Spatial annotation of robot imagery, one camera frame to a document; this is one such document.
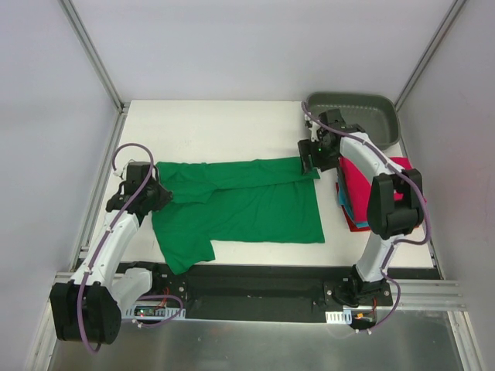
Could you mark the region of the green t-shirt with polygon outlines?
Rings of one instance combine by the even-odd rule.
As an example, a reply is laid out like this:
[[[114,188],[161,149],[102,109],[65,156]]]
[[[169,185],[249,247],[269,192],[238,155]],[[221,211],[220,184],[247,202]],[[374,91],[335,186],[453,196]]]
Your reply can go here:
[[[297,157],[157,164],[172,201],[152,214],[169,269],[215,260],[213,242],[324,243],[314,182]]]

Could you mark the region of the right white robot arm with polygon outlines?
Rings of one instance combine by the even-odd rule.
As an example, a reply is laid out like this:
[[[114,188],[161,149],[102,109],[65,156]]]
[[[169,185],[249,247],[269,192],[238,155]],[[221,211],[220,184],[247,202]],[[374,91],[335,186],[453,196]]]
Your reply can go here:
[[[358,125],[348,125],[339,110],[315,116],[302,104],[306,127],[311,135],[298,143],[302,173],[335,168],[340,159],[352,162],[370,184],[367,223],[370,236],[361,258],[351,268],[349,278],[332,292],[337,303],[356,308],[384,292],[387,268],[396,246],[429,222],[422,193],[422,175],[387,157]]]

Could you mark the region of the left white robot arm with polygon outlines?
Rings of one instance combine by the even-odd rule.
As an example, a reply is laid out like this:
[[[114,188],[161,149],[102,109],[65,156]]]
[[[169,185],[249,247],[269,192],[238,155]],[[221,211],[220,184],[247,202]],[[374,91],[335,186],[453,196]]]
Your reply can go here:
[[[117,338],[125,312],[141,296],[154,301],[162,295],[165,283],[158,264],[134,262],[122,277],[115,274],[143,220],[171,200],[172,193],[160,184],[155,165],[128,165],[83,263],[67,282],[51,288],[49,300],[59,340],[109,345]]]

